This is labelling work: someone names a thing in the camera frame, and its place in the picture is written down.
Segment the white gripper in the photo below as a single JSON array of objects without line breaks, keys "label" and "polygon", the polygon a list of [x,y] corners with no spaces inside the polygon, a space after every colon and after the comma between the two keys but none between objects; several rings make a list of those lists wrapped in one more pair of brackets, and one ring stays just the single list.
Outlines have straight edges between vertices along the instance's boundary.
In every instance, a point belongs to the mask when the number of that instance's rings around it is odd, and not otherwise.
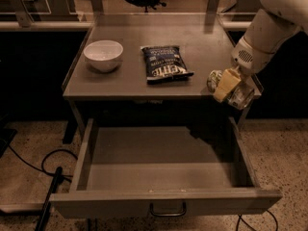
[{"label": "white gripper", "polygon": [[[231,63],[244,75],[260,72],[270,62],[276,52],[273,40],[250,39],[241,37],[231,52]],[[222,72],[214,98],[222,102],[241,82],[241,74],[236,68],[227,68]]]}]

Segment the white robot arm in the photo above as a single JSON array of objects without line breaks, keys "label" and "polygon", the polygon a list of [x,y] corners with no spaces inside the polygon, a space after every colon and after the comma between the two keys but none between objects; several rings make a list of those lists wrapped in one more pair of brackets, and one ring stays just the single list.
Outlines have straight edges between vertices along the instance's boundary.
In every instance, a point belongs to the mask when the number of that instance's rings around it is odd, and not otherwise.
[{"label": "white robot arm", "polygon": [[263,70],[287,39],[308,30],[308,0],[260,0],[260,3],[262,8],[232,50],[232,66],[222,71],[214,89],[209,87],[218,102]]}]

